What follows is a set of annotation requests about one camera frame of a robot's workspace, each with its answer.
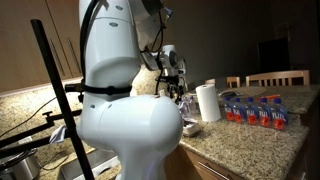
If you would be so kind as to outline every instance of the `paper towel roll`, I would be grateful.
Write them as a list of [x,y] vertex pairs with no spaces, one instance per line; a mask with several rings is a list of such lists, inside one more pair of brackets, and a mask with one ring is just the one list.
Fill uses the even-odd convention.
[[221,119],[221,113],[217,100],[214,84],[201,85],[196,88],[202,120],[214,122]]

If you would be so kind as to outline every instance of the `black stand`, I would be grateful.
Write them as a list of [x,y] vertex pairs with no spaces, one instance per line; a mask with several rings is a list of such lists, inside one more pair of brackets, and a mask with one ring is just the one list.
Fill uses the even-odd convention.
[[33,19],[31,20],[31,24],[33,27],[33,31],[35,33],[35,36],[37,38],[41,53],[42,53],[42,57],[44,59],[48,74],[50,76],[50,80],[53,86],[53,89],[56,93],[57,96],[57,100],[62,112],[62,115],[64,117],[64,121],[66,123],[67,126],[67,130],[69,133],[69,136],[71,138],[71,142],[73,144],[74,150],[78,156],[78,160],[80,163],[80,166],[82,168],[83,171],[83,175],[85,177],[85,179],[87,180],[93,180],[93,174],[91,171],[91,167],[88,161],[88,158],[86,156],[83,144],[77,134],[76,131],[76,124],[75,121],[73,119],[72,113],[71,113],[71,109],[67,100],[67,97],[65,95],[64,89],[63,89],[63,85],[61,83],[61,79],[57,70],[57,67],[55,65],[51,50],[50,50],[50,46],[49,43],[47,41],[47,37],[45,34],[45,31],[43,29],[42,23],[40,20],[37,19]]

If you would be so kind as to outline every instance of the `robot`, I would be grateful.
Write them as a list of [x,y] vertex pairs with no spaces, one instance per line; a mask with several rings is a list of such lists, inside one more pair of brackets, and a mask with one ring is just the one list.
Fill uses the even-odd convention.
[[[182,135],[183,121],[170,98],[129,97],[141,61],[149,70],[165,69],[162,80],[176,78],[180,83],[179,75],[185,73],[174,46],[158,52],[147,48],[161,28],[161,8],[158,0],[80,0],[81,28],[87,26],[88,33],[82,49],[85,94],[77,132],[88,145],[117,154],[117,180],[166,179],[165,158]],[[90,22],[84,24],[88,17]]]

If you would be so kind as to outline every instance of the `chair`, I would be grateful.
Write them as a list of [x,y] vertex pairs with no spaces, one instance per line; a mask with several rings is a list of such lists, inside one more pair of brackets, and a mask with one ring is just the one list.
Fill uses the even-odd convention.
[[[205,81],[205,84],[215,84],[215,79],[208,79]],[[227,87],[233,88],[233,85],[236,84],[235,87],[240,87],[240,77],[227,77]]]
[[258,81],[259,86],[292,86],[295,78],[303,79],[303,85],[310,84],[309,70],[279,71],[246,76],[246,85]]

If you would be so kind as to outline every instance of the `black strap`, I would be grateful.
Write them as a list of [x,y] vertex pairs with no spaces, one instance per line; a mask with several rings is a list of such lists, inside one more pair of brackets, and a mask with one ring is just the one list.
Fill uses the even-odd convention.
[[107,94],[107,95],[111,96],[114,94],[128,93],[131,91],[132,86],[125,87],[125,88],[115,88],[114,86],[109,86],[106,88],[99,88],[99,87],[91,87],[91,86],[88,86],[88,85],[85,85],[84,83],[82,83],[82,89],[85,92],[89,92],[89,93]]

